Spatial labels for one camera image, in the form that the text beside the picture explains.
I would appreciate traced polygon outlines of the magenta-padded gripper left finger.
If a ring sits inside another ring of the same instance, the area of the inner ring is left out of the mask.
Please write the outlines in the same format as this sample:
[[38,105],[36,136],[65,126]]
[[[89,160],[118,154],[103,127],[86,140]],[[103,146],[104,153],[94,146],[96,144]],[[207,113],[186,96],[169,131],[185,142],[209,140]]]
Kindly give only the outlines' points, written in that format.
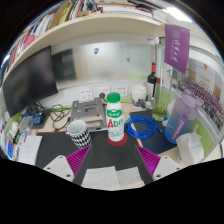
[[45,171],[77,185],[81,182],[84,161],[91,152],[92,145],[78,149],[68,156],[59,155],[44,167]]

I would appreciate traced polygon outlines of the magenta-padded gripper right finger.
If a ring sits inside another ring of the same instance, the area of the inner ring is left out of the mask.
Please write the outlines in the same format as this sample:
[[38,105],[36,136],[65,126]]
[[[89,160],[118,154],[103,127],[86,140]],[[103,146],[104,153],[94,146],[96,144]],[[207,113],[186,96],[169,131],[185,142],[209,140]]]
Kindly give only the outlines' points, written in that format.
[[160,180],[181,170],[181,167],[169,156],[158,156],[150,150],[136,145],[143,163],[154,181]]

